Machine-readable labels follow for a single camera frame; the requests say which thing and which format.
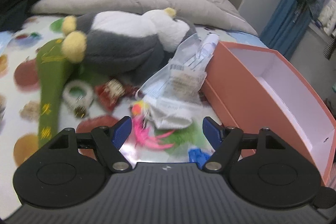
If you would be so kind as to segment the blue curtain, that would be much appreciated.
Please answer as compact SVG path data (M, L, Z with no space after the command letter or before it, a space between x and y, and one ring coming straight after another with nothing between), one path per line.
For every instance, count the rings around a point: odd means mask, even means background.
M261 41L290 59L311 22L308 12L294 22L296 0L281 0L261 33Z

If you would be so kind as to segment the pink feather toy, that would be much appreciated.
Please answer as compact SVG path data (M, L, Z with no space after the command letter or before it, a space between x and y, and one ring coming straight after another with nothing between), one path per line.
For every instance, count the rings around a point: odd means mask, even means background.
M174 143L163 144L165 139L174 133L174 130L168 131L158 136L150 136L150 128L146 125L149 115L149 106L143 100L135 101L131 105L132 131L135 135L137 144L153 150L166 150L174 147Z

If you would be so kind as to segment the green fabric massage hammer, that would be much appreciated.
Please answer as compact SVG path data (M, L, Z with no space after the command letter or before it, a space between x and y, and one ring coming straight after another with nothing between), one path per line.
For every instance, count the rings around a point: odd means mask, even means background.
M37 53L37 73L41 87L38 147L44 146L59 132L63 89L74 71L74 65L62 53L62 42L63 39L51 40Z

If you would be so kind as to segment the grey white penguin plush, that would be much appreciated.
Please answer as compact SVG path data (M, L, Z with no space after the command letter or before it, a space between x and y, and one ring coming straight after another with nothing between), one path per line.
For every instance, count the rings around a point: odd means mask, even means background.
M63 20L62 53L72 63L84 63L109 76L148 76L160 69L195 26L175 9L144 14L91 12Z

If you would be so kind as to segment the packaged mask with label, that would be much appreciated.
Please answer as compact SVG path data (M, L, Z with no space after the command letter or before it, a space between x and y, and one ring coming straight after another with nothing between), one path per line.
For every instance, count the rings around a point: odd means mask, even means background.
M199 91L207 76L206 67L213 57L219 36L208 34L201 40L194 34L184 40L168 62L160 90L163 98L200 103Z

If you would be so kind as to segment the red snack wrapper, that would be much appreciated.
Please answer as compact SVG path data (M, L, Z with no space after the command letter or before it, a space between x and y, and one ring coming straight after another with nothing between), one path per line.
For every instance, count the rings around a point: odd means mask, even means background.
M102 85L95 86L94 93L103 109L111 113L122 97L133 97L138 89L137 86L123 85L117 79L111 79Z

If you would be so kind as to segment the orange cardboard box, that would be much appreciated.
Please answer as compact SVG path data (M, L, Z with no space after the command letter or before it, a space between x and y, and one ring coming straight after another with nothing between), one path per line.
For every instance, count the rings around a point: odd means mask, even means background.
M327 184L335 154L335 119L306 79L278 51L219 42L202 86L225 126L267 127L306 157Z

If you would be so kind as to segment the blue face mask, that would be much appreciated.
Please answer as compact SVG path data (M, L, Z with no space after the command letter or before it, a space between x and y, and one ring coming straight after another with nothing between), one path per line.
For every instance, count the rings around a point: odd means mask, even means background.
M169 65L164 66L161 70L152 75L135 93L135 98L150 96L158 98L162 95L165 86L169 80Z

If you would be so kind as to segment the blue white plastic bag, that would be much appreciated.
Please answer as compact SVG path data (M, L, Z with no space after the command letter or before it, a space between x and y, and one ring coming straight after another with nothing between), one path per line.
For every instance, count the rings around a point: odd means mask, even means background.
M189 162L195 163L199 169L202 169L208 159L211 157L210 154L203 152L200 148L193 148L188 150Z

